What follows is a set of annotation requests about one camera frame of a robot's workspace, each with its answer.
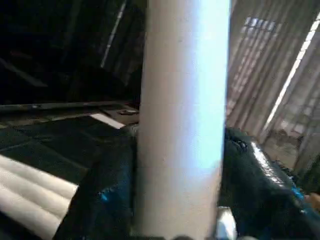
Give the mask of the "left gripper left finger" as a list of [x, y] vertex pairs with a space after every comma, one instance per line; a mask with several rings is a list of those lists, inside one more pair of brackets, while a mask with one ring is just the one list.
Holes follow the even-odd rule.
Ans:
[[104, 153], [78, 186], [53, 239], [129, 239], [135, 159], [133, 140], [127, 135], [116, 136], [107, 144]]

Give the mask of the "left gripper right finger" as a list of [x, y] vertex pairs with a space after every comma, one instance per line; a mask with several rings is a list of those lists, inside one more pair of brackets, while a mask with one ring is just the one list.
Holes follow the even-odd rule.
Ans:
[[319, 212], [283, 168], [239, 129], [224, 133], [219, 205], [231, 209], [240, 237], [320, 238]]

